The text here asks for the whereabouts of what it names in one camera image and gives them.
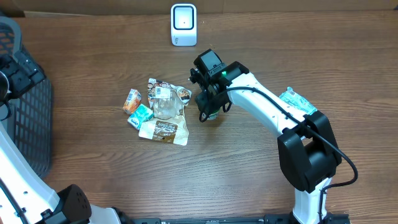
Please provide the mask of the green lid spice jar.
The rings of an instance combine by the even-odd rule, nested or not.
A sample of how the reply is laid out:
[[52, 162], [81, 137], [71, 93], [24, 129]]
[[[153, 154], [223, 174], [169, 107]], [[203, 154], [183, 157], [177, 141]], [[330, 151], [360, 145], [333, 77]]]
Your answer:
[[210, 114], [210, 115], [208, 116], [207, 120], [214, 120], [214, 119], [216, 119], [216, 118], [218, 117], [219, 113], [220, 113], [219, 110], [215, 111], [214, 113], [212, 113], [212, 114]]

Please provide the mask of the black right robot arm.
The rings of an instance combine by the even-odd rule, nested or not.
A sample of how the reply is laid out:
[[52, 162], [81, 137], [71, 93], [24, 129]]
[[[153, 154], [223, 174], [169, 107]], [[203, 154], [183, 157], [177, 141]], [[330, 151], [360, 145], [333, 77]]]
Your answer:
[[258, 119], [277, 139], [282, 173], [295, 189], [295, 204], [288, 215], [267, 215], [265, 223], [349, 223], [346, 215], [328, 213], [326, 187], [342, 158], [328, 118], [319, 111], [306, 114], [265, 88], [239, 62], [195, 60], [190, 81], [202, 92], [196, 103], [200, 121], [218, 110], [237, 105]]

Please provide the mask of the orange tissue pack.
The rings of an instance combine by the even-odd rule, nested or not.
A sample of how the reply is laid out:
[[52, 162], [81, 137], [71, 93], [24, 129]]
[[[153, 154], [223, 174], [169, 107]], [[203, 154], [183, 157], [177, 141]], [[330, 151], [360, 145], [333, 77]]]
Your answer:
[[124, 103], [123, 110], [126, 114], [133, 114], [138, 108], [142, 100], [142, 96], [138, 90], [131, 89]]

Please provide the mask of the mint green wipe packet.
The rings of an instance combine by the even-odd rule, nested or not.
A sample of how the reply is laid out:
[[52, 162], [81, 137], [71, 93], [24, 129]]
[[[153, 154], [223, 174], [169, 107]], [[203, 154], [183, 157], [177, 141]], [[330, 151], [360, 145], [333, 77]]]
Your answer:
[[306, 98], [299, 95], [294, 91], [293, 88], [287, 87], [287, 90], [280, 94], [279, 98], [294, 108], [304, 111], [306, 114], [313, 114], [317, 111], [317, 108], [314, 107], [311, 102], [309, 102]]

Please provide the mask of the cream green packet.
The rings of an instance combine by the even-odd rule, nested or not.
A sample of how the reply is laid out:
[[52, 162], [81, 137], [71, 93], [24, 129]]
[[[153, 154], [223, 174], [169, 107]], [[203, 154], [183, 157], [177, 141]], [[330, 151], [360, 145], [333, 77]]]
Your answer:
[[135, 112], [128, 117], [127, 122], [137, 130], [140, 130], [141, 125], [153, 117], [154, 112], [146, 105], [140, 104]]

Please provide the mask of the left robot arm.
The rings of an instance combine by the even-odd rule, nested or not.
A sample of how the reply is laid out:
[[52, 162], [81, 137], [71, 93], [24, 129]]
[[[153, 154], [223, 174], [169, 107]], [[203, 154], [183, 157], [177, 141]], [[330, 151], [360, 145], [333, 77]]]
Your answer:
[[117, 208], [89, 203], [79, 186], [56, 192], [43, 177], [52, 154], [53, 91], [42, 68], [24, 54], [1, 54], [1, 105], [14, 117], [1, 128], [3, 223], [132, 223]]

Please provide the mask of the brown white snack bag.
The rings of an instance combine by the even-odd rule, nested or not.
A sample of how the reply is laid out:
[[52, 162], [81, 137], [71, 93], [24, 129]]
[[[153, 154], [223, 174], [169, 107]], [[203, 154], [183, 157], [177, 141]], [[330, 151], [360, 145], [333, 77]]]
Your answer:
[[183, 86], [150, 78], [147, 84], [147, 98], [154, 116], [143, 122], [139, 137], [187, 145], [189, 130], [185, 119], [185, 107], [192, 92]]

